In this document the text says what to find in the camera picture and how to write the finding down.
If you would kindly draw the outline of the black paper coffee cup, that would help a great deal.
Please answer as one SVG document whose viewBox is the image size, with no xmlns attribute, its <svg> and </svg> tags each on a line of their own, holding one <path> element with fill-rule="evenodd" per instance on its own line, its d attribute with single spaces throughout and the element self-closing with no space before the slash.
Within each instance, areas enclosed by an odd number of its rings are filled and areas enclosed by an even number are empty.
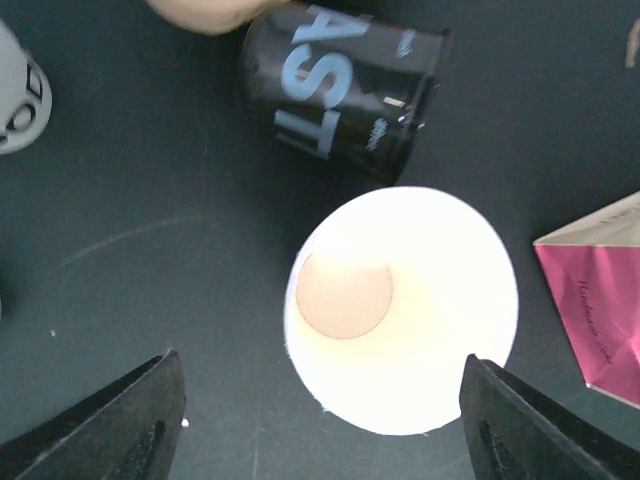
<svg viewBox="0 0 640 480">
<path fill-rule="evenodd" d="M 284 342 L 324 410 L 380 435 L 422 434 L 459 417 L 469 355 L 506 363 L 518 309 L 509 254 L 476 209 L 432 188 L 382 188 L 301 247 Z"/>
</svg>

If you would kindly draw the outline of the brown cardboard cup carrier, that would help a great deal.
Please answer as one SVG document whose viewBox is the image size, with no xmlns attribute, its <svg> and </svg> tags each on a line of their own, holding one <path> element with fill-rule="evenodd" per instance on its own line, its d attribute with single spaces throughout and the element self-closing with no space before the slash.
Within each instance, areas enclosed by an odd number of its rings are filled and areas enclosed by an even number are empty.
<svg viewBox="0 0 640 480">
<path fill-rule="evenodd" d="M 228 33 L 287 0 L 147 0 L 160 17 L 182 29 L 207 34 Z"/>
</svg>

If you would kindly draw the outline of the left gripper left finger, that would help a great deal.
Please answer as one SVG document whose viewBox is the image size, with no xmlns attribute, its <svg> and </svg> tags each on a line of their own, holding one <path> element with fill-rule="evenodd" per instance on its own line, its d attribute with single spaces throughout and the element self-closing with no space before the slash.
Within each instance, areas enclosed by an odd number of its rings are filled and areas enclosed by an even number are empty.
<svg viewBox="0 0 640 480">
<path fill-rule="evenodd" d="M 166 479 L 185 405 L 180 358 L 170 350 L 3 443 L 1 477 Z"/>
</svg>

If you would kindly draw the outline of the cake print paper bag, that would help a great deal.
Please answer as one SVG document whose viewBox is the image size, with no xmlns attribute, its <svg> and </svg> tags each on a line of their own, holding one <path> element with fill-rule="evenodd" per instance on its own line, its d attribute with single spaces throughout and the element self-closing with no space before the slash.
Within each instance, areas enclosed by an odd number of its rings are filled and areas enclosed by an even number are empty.
<svg viewBox="0 0 640 480">
<path fill-rule="evenodd" d="M 585 384 L 639 406 L 639 194 L 533 242 Z"/>
</svg>

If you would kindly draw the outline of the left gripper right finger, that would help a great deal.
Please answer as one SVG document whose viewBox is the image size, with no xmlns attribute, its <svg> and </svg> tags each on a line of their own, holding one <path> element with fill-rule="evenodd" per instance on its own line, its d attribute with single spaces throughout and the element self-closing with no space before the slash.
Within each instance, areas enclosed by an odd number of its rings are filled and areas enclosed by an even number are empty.
<svg viewBox="0 0 640 480">
<path fill-rule="evenodd" d="M 637 479 L 639 452 L 490 360 L 467 357 L 459 404 L 477 479 Z"/>
</svg>

